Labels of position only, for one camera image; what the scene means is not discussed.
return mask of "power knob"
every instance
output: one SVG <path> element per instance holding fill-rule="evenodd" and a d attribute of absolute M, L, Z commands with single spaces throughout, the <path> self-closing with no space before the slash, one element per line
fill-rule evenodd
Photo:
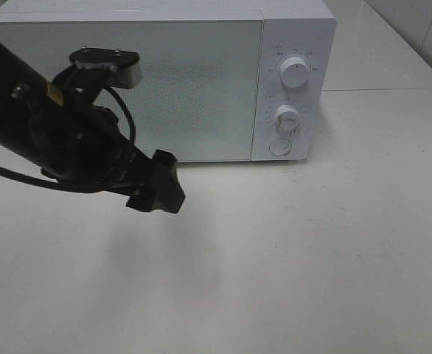
<path fill-rule="evenodd" d="M 285 59 L 280 65 L 280 78 L 290 89 L 302 86 L 310 76 L 309 61 L 301 55 Z"/>
<path fill-rule="evenodd" d="M 274 112 L 275 127 L 279 132 L 290 133 L 299 127 L 301 114 L 292 105 L 281 105 Z"/>

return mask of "wire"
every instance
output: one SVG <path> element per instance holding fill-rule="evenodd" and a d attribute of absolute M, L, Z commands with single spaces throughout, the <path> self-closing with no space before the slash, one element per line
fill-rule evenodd
<path fill-rule="evenodd" d="M 134 124 L 133 116 L 129 112 L 128 107 L 122 100 L 122 98 L 110 87 L 105 86 L 104 89 L 110 93 L 111 96 L 117 101 L 119 107 L 122 109 L 123 113 L 126 116 L 126 120 L 129 124 L 129 143 L 126 147 L 125 152 L 122 154 L 122 157 L 118 161 L 117 169 L 113 172 L 110 179 L 101 184 L 96 184 L 94 186 L 91 185 L 83 185 L 83 184 L 70 184 L 66 182 L 50 182 L 44 179 L 35 178 L 31 176 L 24 175 L 22 173 L 18 173 L 12 170 L 8 170 L 7 168 L 0 166 L 0 176 L 11 179 L 13 181 L 21 182 L 24 184 L 30 184 L 35 187 L 47 188 L 49 190 L 60 190 L 63 192 L 74 192 L 74 193 L 96 193 L 106 190 L 113 186 L 115 183 L 119 181 L 122 174 L 124 173 L 128 162 L 133 153 L 134 143 L 136 142 L 136 125 Z"/>

